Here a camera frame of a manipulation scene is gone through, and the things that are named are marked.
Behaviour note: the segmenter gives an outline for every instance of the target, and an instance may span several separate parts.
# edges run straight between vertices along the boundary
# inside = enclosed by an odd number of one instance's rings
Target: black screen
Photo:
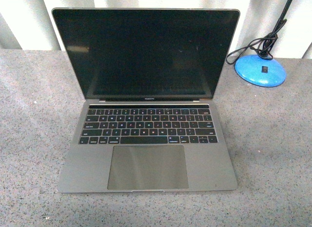
[[[212,98],[236,10],[54,9],[86,99]]]

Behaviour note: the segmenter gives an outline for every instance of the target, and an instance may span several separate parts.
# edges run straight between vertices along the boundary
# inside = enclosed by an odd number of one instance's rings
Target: trackpad
[[[187,189],[183,146],[115,146],[107,189]]]

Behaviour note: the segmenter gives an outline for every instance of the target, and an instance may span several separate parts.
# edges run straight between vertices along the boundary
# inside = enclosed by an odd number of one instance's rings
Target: space gray laptop
[[[212,98],[237,10],[52,13],[86,99],[59,192],[236,189]]]

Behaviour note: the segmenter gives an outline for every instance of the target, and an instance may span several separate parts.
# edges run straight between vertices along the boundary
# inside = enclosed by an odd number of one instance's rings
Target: black key
[[[109,116],[108,121],[116,121],[116,116]]]
[[[195,115],[195,121],[203,121],[204,118],[202,115]]]
[[[217,143],[218,142],[216,136],[208,136],[208,140],[210,143]]]
[[[126,128],[127,123],[126,122],[118,122],[118,128],[119,129],[124,129]]]
[[[135,116],[135,121],[142,121],[142,116]]]
[[[105,110],[105,115],[112,115],[113,114],[113,110],[112,109],[106,109]]]
[[[122,136],[128,136],[128,135],[130,135],[130,129],[123,129],[123,130],[121,130],[121,135],[122,135]]]
[[[160,120],[161,121],[169,121],[169,117],[167,115],[161,115]]]
[[[116,118],[116,121],[124,121],[125,120],[125,116],[118,116]]]
[[[143,116],[143,121],[151,121],[151,120],[152,120],[151,116],[148,115]]]
[[[170,121],[165,121],[162,123],[163,128],[171,128],[171,122]]]
[[[212,121],[212,118],[210,115],[204,115],[204,121]]]
[[[210,111],[209,111],[209,109],[198,109],[198,114],[209,115]]]
[[[186,121],[186,117],[183,116],[183,115],[178,115],[178,116],[177,116],[177,120],[178,120],[178,121]]]
[[[187,120],[187,121],[195,121],[195,117],[192,116],[192,115],[187,115],[187,116],[186,116],[186,120]]]
[[[117,128],[117,122],[110,122],[108,125],[109,129],[116,129]]]
[[[79,140],[79,144],[88,144],[89,137],[81,137]]]
[[[197,109],[190,109],[190,114],[192,115],[198,114]]]
[[[137,128],[144,128],[144,122],[137,122],[136,127]]]
[[[166,136],[121,137],[121,144],[162,144],[168,143]]]
[[[88,110],[88,115],[95,115],[96,114],[96,110],[95,109],[89,109]]]
[[[131,113],[131,115],[137,115],[138,114],[138,109],[131,109],[130,113]]]
[[[168,129],[168,135],[176,135],[176,129]]]
[[[97,110],[97,115],[103,115],[103,114],[104,114],[104,109]]]
[[[148,135],[148,129],[141,129],[140,135]]]
[[[98,140],[98,143],[105,144],[108,141],[108,137],[100,137]]]
[[[130,114],[130,109],[123,109],[123,110],[121,111],[121,114],[123,114],[123,115],[129,115],[129,114]]]
[[[178,122],[178,121],[172,122],[172,128],[180,128],[180,127],[181,127],[180,122]]]
[[[148,115],[154,115],[155,112],[156,112],[155,109],[148,109],[148,110],[147,110],[147,114],[148,114]]]
[[[191,127],[191,128],[198,128],[198,123],[195,122],[195,121],[191,121],[191,122],[190,122],[190,127]]]
[[[214,129],[195,129],[197,135],[215,135]]]
[[[177,135],[185,135],[185,129],[177,129]]]
[[[136,126],[136,123],[135,122],[127,122],[127,128],[134,128]]]
[[[83,126],[85,129],[97,129],[99,127],[98,122],[86,122]]]
[[[199,143],[197,136],[190,136],[190,142],[191,143]]]
[[[87,116],[86,122],[98,121],[98,116]]]
[[[112,136],[120,136],[121,130],[120,129],[114,129],[112,131]]]
[[[120,137],[109,137],[108,143],[116,144],[119,143]]]
[[[150,129],[150,135],[158,135],[157,129]]]
[[[198,126],[200,128],[213,128],[214,124],[212,122],[199,122]]]
[[[177,116],[176,115],[170,115],[169,120],[170,121],[177,121]]]
[[[154,122],[154,128],[162,128],[162,123],[160,121]]]
[[[99,116],[98,121],[107,121],[107,116]]]
[[[167,115],[172,114],[172,109],[165,109],[165,114],[167,114]]]
[[[145,128],[153,128],[153,123],[151,121],[145,122]]]
[[[139,129],[132,129],[131,135],[139,135]]]
[[[186,134],[187,135],[195,135],[195,130],[194,129],[186,129]]]
[[[163,109],[156,109],[156,114],[162,115],[162,114],[164,114],[164,110]]]
[[[138,111],[138,113],[141,114],[141,115],[146,115],[147,114],[147,109],[140,109]]]
[[[190,114],[190,111],[188,109],[181,109],[181,114],[187,115]]]
[[[180,109],[173,109],[173,114],[178,115],[181,114],[181,110]]]
[[[152,116],[152,121],[159,121],[159,119],[160,119],[159,115]]]
[[[100,129],[105,129],[108,127],[108,122],[101,122],[99,125]]]
[[[107,129],[107,130],[103,130],[103,136],[110,136],[112,134],[112,130],[111,129]]]
[[[89,144],[97,144],[98,143],[98,137],[90,137]]]
[[[198,139],[200,143],[208,143],[207,136],[198,136]]]
[[[188,122],[184,122],[184,121],[181,122],[181,128],[189,128],[189,127],[190,127],[190,124]]]
[[[181,143],[189,143],[189,137],[188,136],[180,136],[180,142]]]
[[[167,135],[167,129],[159,129],[159,135]]]
[[[83,130],[81,136],[100,136],[102,130]]]
[[[169,143],[179,143],[180,142],[178,136],[169,136],[168,141],[169,141]]]
[[[133,121],[134,117],[133,116],[126,116],[126,121]]]
[[[114,115],[120,115],[121,109],[114,109]]]

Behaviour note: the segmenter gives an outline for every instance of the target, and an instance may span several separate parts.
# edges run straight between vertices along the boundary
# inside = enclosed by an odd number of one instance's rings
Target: space bar
[[[121,144],[159,144],[168,143],[166,136],[121,137]]]

